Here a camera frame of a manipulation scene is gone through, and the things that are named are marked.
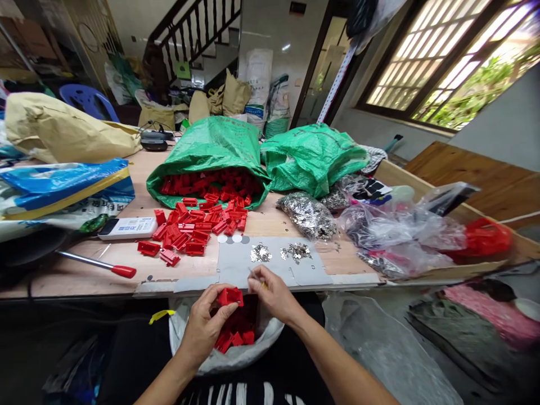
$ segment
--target red plastic bag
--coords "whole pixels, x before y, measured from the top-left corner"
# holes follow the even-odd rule
[[[467,249],[446,252],[454,257],[482,257],[501,253],[512,245],[512,232],[487,218],[480,218],[465,227]]]

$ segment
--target blue plastic chair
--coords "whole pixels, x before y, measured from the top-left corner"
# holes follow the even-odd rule
[[[94,118],[109,120],[108,117],[103,115],[97,105],[96,99],[99,99],[111,116],[110,120],[118,123],[120,122],[109,99],[93,87],[82,84],[66,84],[60,87],[60,96],[64,99],[66,104],[75,108],[81,106],[85,113]]]

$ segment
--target red screwdriver handle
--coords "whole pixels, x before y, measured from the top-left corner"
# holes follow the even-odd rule
[[[127,266],[113,266],[111,271],[115,273],[116,275],[119,275],[125,278],[133,278],[135,274],[137,274],[137,269],[134,269],[133,267],[127,267]]]

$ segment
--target hand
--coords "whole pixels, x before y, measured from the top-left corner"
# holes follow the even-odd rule
[[[255,267],[253,274],[259,277],[260,281],[250,275],[247,278],[249,292],[259,296],[272,316],[290,326],[299,317],[305,315],[304,308],[296,301],[280,276],[263,265]]]
[[[237,303],[229,304],[218,309],[214,317],[210,310],[218,294],[225,288],[234,288],[230,284],[213,284],[208,287],[200,298],[193,304],[190,318],[187,322],[184,337],[177,351],[179,356],[186,359],[192,370],[198,370],[212,349],[225,321],[238,308]]]

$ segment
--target pile of red parts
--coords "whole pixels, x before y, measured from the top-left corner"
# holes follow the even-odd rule
[[[167,175],[160,192],[163,195],[198,195],[201,198],[212,194],[224,203],[236,199],[237,203],[244,208],[251,205],[252,196],[261,193],[262,187],[259,180],[246,169],[227,168]]]
[[[231,346],[252,345],[255,343],[255,322],[257,320],[258,298],[256,295],[242,296],[238,288],[224,289],[218,296],[220,307],[237,302],[238,308],[226,320],[214,348],[226,353]]]
[[[154,210],[158,227],[152,239],[162,242],[163,249],[158,244],[140,241],[137,250],[147,256],[159,253],[167,266],[175,266],[180,261],[178,253],[182,251],[189,256],[203,256],[211,232],[232,236],[237,229],[245,230],[248,210],[244,208],[244,202],[247,198],[234,197],[225,209],[221,204],[216,205],[218,195],[206,193],[204,198],[206,202],[200,203],[198,210],[191,211],[186,206],[196,207],[197,199],[184,198],[176,203],[176,209],[168,218],[163,210]]]

